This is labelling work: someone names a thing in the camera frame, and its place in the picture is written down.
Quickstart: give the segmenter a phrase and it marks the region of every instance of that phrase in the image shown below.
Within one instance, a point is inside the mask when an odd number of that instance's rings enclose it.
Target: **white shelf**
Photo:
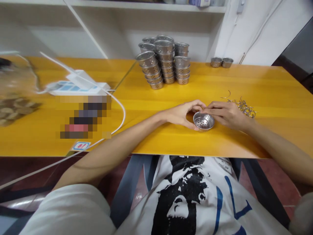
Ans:
[[[117,1],[94,1],[94,0],[67,0],[67,2],[72,6],[80,7],[207,12],[207,13],[225,13],[226,11],[226,7],[199,8],[192,5],[177,5],[166,3],[140,3],[140,2],[117,2]],[[0,0],[0,3],[65,6],[63,0]]]

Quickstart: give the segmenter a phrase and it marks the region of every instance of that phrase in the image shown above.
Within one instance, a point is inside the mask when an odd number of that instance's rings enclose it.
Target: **wooden tabletop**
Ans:
[[[165,84],[152,90],[138,64],[122,81],[116,98],[126,108],[122,130],[154,113],[183,102],[244,99],[257,111],[256,120],[313,156],[313,96],[282,67],[232,65],[212,68],[205,63],[191,63],[187,85]],[[112,129],[118,127],[123,113],[112,103]],[[165,124],[141,142],[134,153],[268,158],[252,138],[219,123],[205,133]]]
[[[69,117],[74,117],[74,110],[79,109],[79,104],[63,104],[59,97],[36,94],[34,77],[25,62],[22,59],[10,59],[19,67],[24,67],[12,75],[23,77],[18,83],[22,95],[42,105],[10,126],[0,127],[0,156],[65,156],[77,140],[60,139],[61,125],[67,123]],[[51,82],[66,80],[68,72],[48,59],[28,59],[40,78],[42,88]],[[58,59],[74,69],[85,70],[96,82],[107,82],[111,89],[116,89],[134,64],[134,60]]]

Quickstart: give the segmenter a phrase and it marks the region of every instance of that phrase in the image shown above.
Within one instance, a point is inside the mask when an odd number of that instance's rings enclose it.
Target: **white t-shirt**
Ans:
[[[21,235],[290,234],[242,185],[228,159],[161,156],[152,190],[116,230],[87,184],[47,195]]]

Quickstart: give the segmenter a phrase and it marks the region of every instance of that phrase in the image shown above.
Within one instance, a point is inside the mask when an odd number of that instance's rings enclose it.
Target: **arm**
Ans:
[[[191,110],[202,110],[200,106],[206,107],[201,101],[195,100],[158,112],[104,141],[64,172],[53,190],[78,183],[97,186],[101,179],[118,166],[146,136],[166,122],[199,130],[193,123],[187,121],[186,114]]]
[[[290,178],[313,186],[313,159],[293,143],[244,115],[235,103],[214,101],[202,112],[211,114],[224,126],[250,135],[268,151]]]

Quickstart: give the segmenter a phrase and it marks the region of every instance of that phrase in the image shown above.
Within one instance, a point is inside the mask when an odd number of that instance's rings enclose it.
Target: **power strip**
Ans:
[[[71,81],[58,81],[55,84],[55,89],[48,92],[54,96],[82,96],[82,95],[107,95],[104,90],[110,90],[107,83],[95,83],[90,89],[80,89]]]

